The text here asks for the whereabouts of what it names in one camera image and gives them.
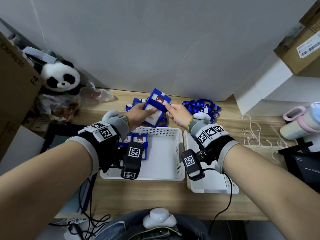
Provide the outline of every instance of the person's left arm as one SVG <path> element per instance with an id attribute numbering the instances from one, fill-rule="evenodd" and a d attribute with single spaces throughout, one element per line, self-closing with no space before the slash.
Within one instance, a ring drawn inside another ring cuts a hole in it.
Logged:
<path id="1" fill-rule="evenodd" d="M 121 125 L 122 133 L 140 126 L 147 116 L 156 111 L 142 110 L 143 106 L 144 103 L 137 104 L 124 114 L 122 119 L 127 128 Z M 113 140 L 117 140 L 121 133 L 116 127 L 114 129 L 117 135 Z M 2 175 L 1 237 L 35 239 L 86 178 L 96 173 L 97 170 L 93 170 L 96 162 L 92 154 L 93 152 L 88 152 L 88 148 L 81 143 L 70 140 Z"/>

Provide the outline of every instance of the pink handle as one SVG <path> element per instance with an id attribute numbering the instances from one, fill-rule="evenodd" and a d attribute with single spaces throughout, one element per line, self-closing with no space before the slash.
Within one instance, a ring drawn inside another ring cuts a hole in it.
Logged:
<path id="1" fill-rule="evenodd" d="M 289 118 L 287 115 L 288 115 L 290 112 L 294 111 L 295 109 L 299 109 L 299 110 L 301 110 L 301 112 L 298 113 L 297 115 L 295 115 L 294 117 Z M 285 113 L 282 117 L 283 117 L 283 119 L 286 120 L 286 121 L 294 121 L 294 120 L 297 120 L 298 117 L 304 115 L 306 112 L 307 112 L 307 109 L 306 109 L 304 106 L 298 106 L 298 107 L 294 107 L 293 109 L 291 109 L 290 111 L 288 111 L 287 113 Z"/>
<path id="2" fill-rule="evenodd" d="M 320 133 L 320 130 L 315 130 L 310 128 L 302 119 L 302 117 L 298 117 L 297 118 L 297 123 L 298 125 L 301 127 L 301 129 L 303 129 L 305 132 L 309 132 L 309 133 Z"/>

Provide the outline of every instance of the panda head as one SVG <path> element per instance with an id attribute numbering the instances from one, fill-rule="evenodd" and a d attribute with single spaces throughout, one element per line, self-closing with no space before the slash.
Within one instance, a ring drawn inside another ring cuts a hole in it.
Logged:
<path id="1" fill-rule="evenodd" d="M 44 87 L 55 92 L 69 91 L 80 83 L 80 74 L 73 64 L 66 60 L 45 64 L 41 76 L 45 81 Z"/>

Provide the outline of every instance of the wooden desk surface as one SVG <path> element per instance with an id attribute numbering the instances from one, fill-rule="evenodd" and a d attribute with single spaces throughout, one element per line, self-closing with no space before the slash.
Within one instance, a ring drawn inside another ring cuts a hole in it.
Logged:
<path id="1" fill-rule="evenodd" d="M 73 123 L 78 125 L 93 124 L 100 121 L 107 111 L 113 109 L 122 114 L 126 111 L 126 104 L 132 103 L 133 98 L 147 98 L 150 95 L 142 92 L 112 89 L 109 91 L 115 96 L 114 101 L 83 107 L 80 113 L 74 117 Z M 171 102 L 176 104 L 191 100 L 191 98 L 185 97 L 170 97 L 172 98 Z M 249 118 L 242 119 L 233 96 L 226 101 L 217 102 L 217 104 L 222 108 L 217 123 L 222 125 L 233 138 L 243 144 L 243 132 L 239 131 L 249 125 Z M 262 128 L 262 144 L 269 145 L 265 142 L 266 139 L 269 139 L 276 146 L 279 138 L 270 125 L 279 131 L 280 127 L 285 124 L 283 119 L 280 117 L 259 116 L 253 116 L 252 119 L 258 122 Z M 169 127 L 177 126 L 170 120 Z M 257 126 L 253 125 L 252 127 L 256 132 Z M 271 156 L 271 152 L 268 151 L 266 155 Z M 92 193 L 92 212 L 96 219 L 105 214 L 111 214 L 111 218 L 115 218 L 119 215 L 145 208 L 164 207 L 171 213 L 188 214 L 200 219 L 212 220 L 218 212 L 226 208 L 229 198 L 230 195 L 228 194 L 193 193 L 187 188 L 186 179 L 182 182 L 105 180 L 98 173 Z M 240 191 L 239 194 L 232 196 L 229 209 L 222 213 L 218 219 L 267 220 L 267 217 Z"/>

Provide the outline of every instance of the white plastic basket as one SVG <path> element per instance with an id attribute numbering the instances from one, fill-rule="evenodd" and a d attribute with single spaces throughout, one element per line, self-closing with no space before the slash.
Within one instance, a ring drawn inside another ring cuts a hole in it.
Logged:
<path id="1" fill-rule="evenodd" d="M 185 177 L 181 153 L 183 152 L 182 131 L 179 128 L 138 127 L 133 133 L 148 134 L 147 160 L 141 161 L 136 180 L 182 181 Z M 123 179 L 121 169 L 110 168 L 100 171 L 103 179 Z"/>
<path id="2" fill-rule="evenodd" d="M 192 149 L 195 153 L 200 151 L 198 144 L 194 141 L 192 136 L 184 131 L 183 133 L 184 139 L 184 147 L 185 150 Z M 213 161 L 211 165 L 207 165 L 205 162 L 201 162 L 201 166 L 203 169 L 205 168 L 214 168 L 214 165 L 217 161 Z M 214 170 L 207 170 L 204 172 L 205 177 L 198 180 L 192 181 L 189 177 L 187 178 L 187 185 L 188 188 L 194 193 L 223 193 L 223 194 L 230 194 L 231 187 L 229 179 L 224 175 L 220 174 Z M 239 193 L 238 186 L 232 181 L 232 193 L 237 194 Z"/>

